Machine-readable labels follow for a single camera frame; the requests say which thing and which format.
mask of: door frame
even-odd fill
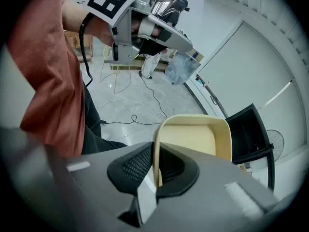
[[[190,77],[192,82],[196,82],[198,73],[206,67],[211,59],[222,49],[222,47],[229,41],[229,39],[236,33],[242,24],[246,24],[257,32],[268,44],[274,49],[278,56],[284,62],[291,79],[293,79],[295,88],[297,90],[299,99],[301,101],[303,117],[305,118],[305,142],[309,142],[309,82],[306,83],[306,68],[303,66],[302,60],[299,58],[296,50],[288,41],[287,38],[267,19],[261,20],[251,14],[240,13],[239,20],[231,27],[227,36],[214,49],[214,51],[207,57],[202,59],[200,67]]]

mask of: orange shirt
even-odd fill
[[[21,129],[78,156],[84,141],[84,89],[79,61],[62,26],[62,0],[31,0],[7,42],[16,65],[35,90]]]

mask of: white door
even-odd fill
[[[293,77],[271,45],[242,24],[198,74],[218,98],[228,116],[254,103],[263,107]],[[259,110],[266,130],[284,137],[284,156],[305,143],[303,106],[295,83]]]

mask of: white pants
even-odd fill
[[[141,75],[145,78],[151,77],[151,73],[154,72],[160,59],[161,53],[158,53],[154,56],[148,55],[145,59],[143,66],[141,67]]]

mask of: black shoe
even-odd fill
[[[153,77],[150,76],[150,77],[144,77],[144,78],[146,78],[146,79],[152,79]]]

